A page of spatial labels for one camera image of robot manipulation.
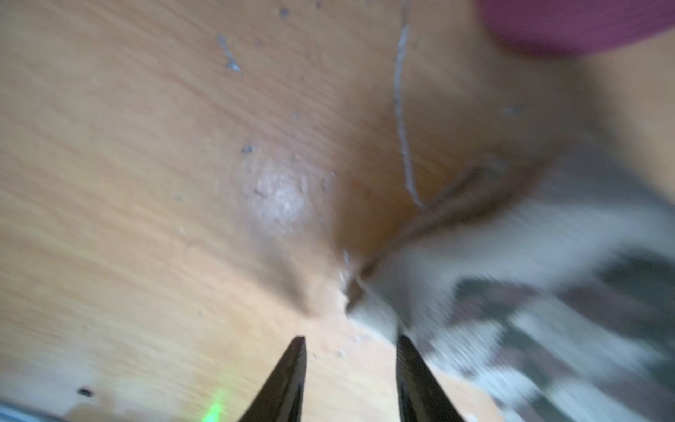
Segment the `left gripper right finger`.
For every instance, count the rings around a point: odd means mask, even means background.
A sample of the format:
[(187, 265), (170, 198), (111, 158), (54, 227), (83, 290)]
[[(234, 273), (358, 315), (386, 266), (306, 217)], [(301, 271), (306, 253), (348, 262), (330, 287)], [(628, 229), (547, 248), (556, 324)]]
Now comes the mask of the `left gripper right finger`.
[(402, 422), (464, 422), (412, 341), (397, 339), (396, 381)]

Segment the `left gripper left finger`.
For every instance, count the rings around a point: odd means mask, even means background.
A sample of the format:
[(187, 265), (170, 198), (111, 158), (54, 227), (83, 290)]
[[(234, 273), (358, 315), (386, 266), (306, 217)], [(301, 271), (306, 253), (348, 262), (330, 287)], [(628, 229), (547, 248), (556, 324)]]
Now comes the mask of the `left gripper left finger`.
[(240, 422), (299, 422), (307, 368), (306, 341), (294, 337)]

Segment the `argyle sock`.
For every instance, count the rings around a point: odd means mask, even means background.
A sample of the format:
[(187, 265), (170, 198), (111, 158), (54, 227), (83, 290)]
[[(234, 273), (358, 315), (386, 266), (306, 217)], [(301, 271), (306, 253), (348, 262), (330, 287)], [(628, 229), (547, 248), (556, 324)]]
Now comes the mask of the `argyle sock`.
[(347, 297), (507, 421), (674, 418), (674, 207), (607, 156), (479, 165)]

